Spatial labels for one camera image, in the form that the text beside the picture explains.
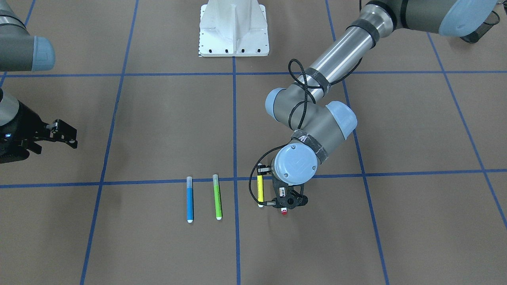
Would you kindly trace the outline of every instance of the blue grid line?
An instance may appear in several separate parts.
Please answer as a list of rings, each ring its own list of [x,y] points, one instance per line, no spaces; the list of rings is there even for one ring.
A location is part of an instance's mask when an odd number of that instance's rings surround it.
[[[135,19],[137,16],[137,7],[138,6],[139,6],[139,0],[136,0],[135,6],[134,6],[134,12],[132,15],[132,23],[130,25],[130,34],[129,34],[128,41],[127,41],[127,48],[125,49],[125,58],[123,60],[123,68],[122,68],[123,75],[125,74],[125,70],[127,69],[128,54],[130,51],[130,43],[132,42],[132,35],[134,33]],[[100,183],[99,183],[98,191],[97,191],[97,199],[95,200],[95,208],[93,210],[92,224],[90,227],[90,235],[88,237],[88,244],[86,246],[85,260],[83,263],[83,271],[81,273],[80,285],[84,285],[85,278],[86,278],[86,271],[88,269],[88,261],[90,259],[90,251],[91,251],[91,246],[92,246],[93,233],[95,231],[95,224],[97,221],[98,207],[100,205],[100,197],[102,195],[102,186],[104,183],[105,171],[107,169],[107,161],[109,159],[109,151],[111,149],[111,141],[113,140],[113,131],[115,129],[116,113],[118,111],[118,104],[120,102],[120,96],[121,96],[122,87],[123,87],[123,79],[125,78],[123,75],[120,77],[120,83],[118,85],[118,93],[116,94],[115,108],[113,110],[113,118],[111,119],[111,127],[109,130],[109,137],[107,139],[107,147],[106,147],[105,155],[104,155],[104,166],[102,168],[102,174],[100,175]]]
[[[236,284],[241,284],[241,259],[239,240],[239,201],[238,201],[238,152],[237,152],[237,113],[236,113],[236,57],[232,57],[232,114],[233,114],[233,168],[234,168],[234,220],[236,226]]]
[[[347,91],[347,84],[345,83],[345,80],[342,81],[342,84],[343,84],[343,91],[345,93],[345,100],[347,101],[347,106],[350,108],[350,100],[349,100],[348,91]],[[387,266],[385,264],[384,251],[382,250],[382,242],[380,241],[380,234],[379,234],[379,230],[378,230],[378,226],[377,226],[377,219],[375,218],[375,211],[373,209],[372,198],[370,195],[370,187],[368,186],[368,180],[366,179],[367,176],[366,176],[366,172],[365,172],[365,166],[363,164],[363,156],[361,154],[361,148],[359,147],[359,140],[357,139],[356,130],[354,130],[352,133],[354,135],[354,142],[355,142],[355,147],[357,150],[357,156],[359,157],[359,166],[361,168],[363,183],[365,185],[366,198],[368,200],[368,207],[370,208],[370,215],[372,217],[373,231],[375,232],[375,239],[377,240],[377,248],[379,251],[380,263],[382,264],[382,272],[384,273],[385,284],[389,285],[389,275],[387,274]]]
[[[442,74],[441,70],[371,70],[354,71],[352,74]],[[448,74],[505,74],[507,70],[455,70],[446,71]],[[8,74],[4,72],[0,87],[5,78],[51,78],[51,77],[121,77],[121,76],[231,76],[232,73],[97,73],[97,74]],[[236,72],[237,76],[244,75],[289,75],[289,72]]]
[[[43,188],[43,187],[72,187],[72,186],[98,186],[99,182],[73,182],[73,183],[39,183],[39,184],[7,184],[0,185],[0,189],[12,188]]]
[[[32,4],[30,5],[30,9],[28,10],[28,14],[26,15],[25,22],[23,23],[25,25],[25,27],[28,25],[28,22],[30,21],[30,16],[31,16],[31,13],[32,13],[33,8],[35,6],[35,1],[36,0],[32,1]],[[7,77],[7,72],[4,72],[4,74],[2,75],[2,79],[0,79],[0,87],[2,87],[2,85],[4,84],[6,77]]]
[[[506,173],[507,169],[486,169],[487,173]],[[351,177],[389,177],[389,176],[417,176],[417,175],[447,175],[447,174],[471,174],[483,173],[481,169],[469,170],[443,170],[443,171],[411,171],[411,172],[379,172],[379,173],[346,173],[346,174],[319,174],[312,179],[332,179],[332,178],[351,178]],[[264,177],[264,180],[270,180],[271,177]],[[193,180],[196,183],[212,182],[211,178],[198,178]],[[248,181],[248,177],[220,177],[220,181]],[[126,181],[104,181],[102,185],[141,185],[141,184],[171,184],[186,183],[186,179],[164,179],[164,180],[126,180]],[[43,187],[72,187],[72,186],[98,186],[100,182],[75,182],[75,183],[40,183],[40,184],[3,184],[0,189],[12,188],[43,188]]]
[[[9,74],[7,78],[32,78],[32,77],[120,77],[121,73],[96,73],[96,74]]]
[[[481,74],[481,73],[507,73],[507,70],[446,70],[445,73],[458,73],[458,74]]]
[[[444,65],[442,64],[442,61],[440,60],[439,53],[437,51],[437,48],[433,42],[433,39],[431,38],[431,35],[429,32],[426,33],[429,39],[429,42],[431,43],[431,47],[433,47],[433,51],[435,52],[435,56],[437,57],[437,61],[439,62],[440,68],[442,69],[442,73],[444,74],[445,80],[447,82],[447,86],[449,87],[449,91],[451,92],[452,99],[454,101],[454,104],[456,105],[456,108],[458,110],[459,116],[461,118],[461,121],[463,123],[463,126],[465,127],[466,134],[468,135],[468,138],[470,139],[470,143],[472,144],[472,147],[474,149],[474,152],[477,156],[477,160],[479,162],[479,165],[481,166],[481,170],[484,174],[484,178],[486,179],[486,183],[488,184],[489,190],[491,192],[491,195],[493,196],[493,200],[495,201],[496,207],[498,208],[498,212],[500,213],[500,217],[502,218],[503,225],[507,229],[507,219],[505,218],[505,214],[503,213],[502,207],[500,205],[500,202],[498,201],[498,198],[496,197],[495,190],[493,189],[493,186],[491,185],[491,182],[489,181],[488,173],[484,167],[484,164],[482,162],[481,156],[479,155],[479,151],[477,150],[476,144],[474,142],[474,139],[472,138],[472,133],[470,132],[470,129],[468,128],[468,125],[466,123],[465,117],[463,115],[463,112],[461,111],[461,108],[459,106],[458,100],[456,98],[456,94],[454,93],[454,90],[452,89],[451,82],[449,81],[449,77],[447,76],[447,73],[444,69]]]
[[[328,2],[328,0],[325,0],[325,8],[328,11],[328,20],[329,20],[329,26],[331,27],[331,35],[333,35],[333,42],[336,42],[335,28],[334,28],[334,25],[333,25],[333,19],[331,17],[331,9],[329,9],[329,2]]]
[[[441,74],[440,70],[381,70],[381,71],[354,71],[352,74]]]
[[[231,72],[126,73],[125,76],[231,76]]]
[[[487,173],[507,172],[507,169],[486,169]]]

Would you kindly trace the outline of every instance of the gray robot arm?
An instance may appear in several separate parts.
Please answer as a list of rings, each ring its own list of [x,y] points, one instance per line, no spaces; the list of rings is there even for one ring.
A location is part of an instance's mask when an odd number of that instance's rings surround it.
[[[0,0],[0,70],[41,71],[55,65],[55,51],[43,37],[30,36],[6,0]]]
[[[324,163],[357,126],[354,112],[345,104],[333,101],[322,107],[316,103],[329,93],[333,82],[346,76],[381,38],[399,28],[462,37],[476,30],[495,4],[496,0],[375,0],[366,4],[359,18],[305,70],[307,86],[319,88],[309,88],[305,96],[306,88],[301,84],[305,78],[300,76],[288,88],[277,88],[269,93],[267,113],[294,133],[269,167],[275,199],[258,203],[289,209],[306,204],[306,196],[298,194],[293,187],[303,189],[302,185],[315,175],[318,165]],[[290,195],[279,196],[278,188],[288,189],[286,193]]]
[[[0,72],[52,69],[53,46],[46,38],[32,37],[5,0],[0,0]],[[60,141],[77,148],[77,131],[62,120],[47,124],[26,105],[0,88],[0,163],[40,154],[40,140]]]

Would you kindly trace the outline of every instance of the blue marker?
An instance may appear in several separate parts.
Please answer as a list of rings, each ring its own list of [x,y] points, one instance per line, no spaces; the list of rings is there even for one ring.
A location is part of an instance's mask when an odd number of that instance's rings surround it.
[[[192,190],[192,177],[187,177],[187,222],[194,221],[194,191]]]

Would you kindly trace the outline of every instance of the light blue joint cap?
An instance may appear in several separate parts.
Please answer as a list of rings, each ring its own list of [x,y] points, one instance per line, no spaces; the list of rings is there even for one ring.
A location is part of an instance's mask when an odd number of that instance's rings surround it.
[[[315,175],[318,161],[309,146],[296,143],[282,148],[275,157],[274,165],[278,178],[289,185],[299,185]]]
[[[340,130],[342,131],[343,138],[347,137],[357,127],[357,118],[354,112],[344,103],[340,101],[333,101],[325,106],[333,115]]]
[[[464,37],[488,18],[497,0],[457,0],[440,24],[439,34]]]
[[[282,90],[285,90],[285,88],[275,88],[275,89],[271,90],[271,92],[269,92],[268,97],[266,98],[266,103],[265,103],[266,112],[268,112],[268,114],[270,114],[273,117],[273,119],[275,119],[275,120],[276,120],[275,110],[274,110],[275,100],[276,100],[276,96],[278,95],[278,93],[280,93],[280,91],[282,91]]]
[[[55,66],[55,50],[47,38],[33,37],[32,71],[50,70]]]

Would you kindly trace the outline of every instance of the yellow marker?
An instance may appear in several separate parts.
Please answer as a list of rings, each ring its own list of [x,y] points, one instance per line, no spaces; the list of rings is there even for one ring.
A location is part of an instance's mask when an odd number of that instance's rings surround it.
[[[264,181],[262,175],[257,175],[257,200],[259,200],[259,202],[264,202]]]

